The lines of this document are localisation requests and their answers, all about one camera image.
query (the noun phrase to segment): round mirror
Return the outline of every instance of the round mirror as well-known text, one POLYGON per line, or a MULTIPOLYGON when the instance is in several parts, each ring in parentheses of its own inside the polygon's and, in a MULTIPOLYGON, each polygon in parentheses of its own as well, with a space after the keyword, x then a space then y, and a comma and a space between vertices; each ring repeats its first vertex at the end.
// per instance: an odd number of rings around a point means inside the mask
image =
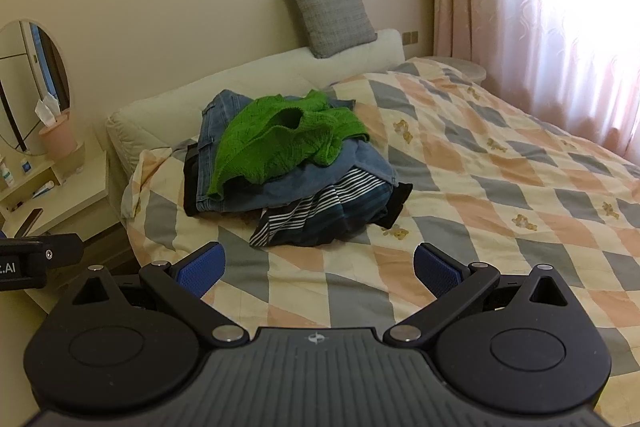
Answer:
POLYGON ((69 107, 69 87, 60 54, 49 36, 27 21, 0 30, 0 137, 23 154, 46 152, 38 131, 44 127, 35 113, 47 93, 60 110, 69 107))

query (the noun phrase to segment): green sweater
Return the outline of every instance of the green sweater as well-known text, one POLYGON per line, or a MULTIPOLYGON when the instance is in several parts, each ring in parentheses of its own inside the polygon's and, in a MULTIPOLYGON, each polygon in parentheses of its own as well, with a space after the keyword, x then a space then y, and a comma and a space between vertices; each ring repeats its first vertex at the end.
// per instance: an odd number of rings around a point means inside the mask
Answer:
POLYGON ((225 182, 238 176, 263 184, 304 160, 331 165, 352 137, 369 140, 367 128, 348 108, 331 107, 322 92, 291 101, 258 98, 223 133, 207 194, 223 196, 225 182))

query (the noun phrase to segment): bedspread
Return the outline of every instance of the bedspread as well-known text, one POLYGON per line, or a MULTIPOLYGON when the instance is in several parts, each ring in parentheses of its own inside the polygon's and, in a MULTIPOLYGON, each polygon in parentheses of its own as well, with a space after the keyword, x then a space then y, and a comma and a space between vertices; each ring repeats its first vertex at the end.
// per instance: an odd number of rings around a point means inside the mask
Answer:
POLYGON ((640 169, 542 123, 416 58, 399 71, 333 85, 355 99, 372 144, 414 191, 389 230, 369 225, 316 248, 251 248, 257 214, 187 217, 187 143, 145 151, 123 199, 141 264, 176 262, 208 241, 226 251, 223 278, 203 297, 251 333, 259 326, 382 332, 433 300, 414 277, 418 243, 502 273, 554 265, 612 354, 598 411, 640 421, 640 169))

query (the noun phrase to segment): blue gripper pad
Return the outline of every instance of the blue gripper pad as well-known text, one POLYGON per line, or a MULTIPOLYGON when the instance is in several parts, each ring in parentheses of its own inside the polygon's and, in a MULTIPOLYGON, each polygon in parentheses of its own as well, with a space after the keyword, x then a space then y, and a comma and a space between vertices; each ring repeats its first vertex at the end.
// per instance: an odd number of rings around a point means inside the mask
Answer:
POLYGON ((207 243, 173 268, 175 281, 199 299, 225 273, 225 249, 220 243, 207 243))
POLYGON ((437 298, 469 275, 468 267, 429 243, 422 243, 415 249, 414 272, 418 280, 437 298))

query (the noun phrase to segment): sheer curtain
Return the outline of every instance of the sheer curtain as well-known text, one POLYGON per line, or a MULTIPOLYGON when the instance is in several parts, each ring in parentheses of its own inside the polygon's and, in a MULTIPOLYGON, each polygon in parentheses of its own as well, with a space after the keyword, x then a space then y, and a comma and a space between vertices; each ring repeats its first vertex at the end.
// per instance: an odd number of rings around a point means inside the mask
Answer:
POLYGON ((640 0, 436 0, 434 46, 484 66, 507 102, 640 164, 640 0))

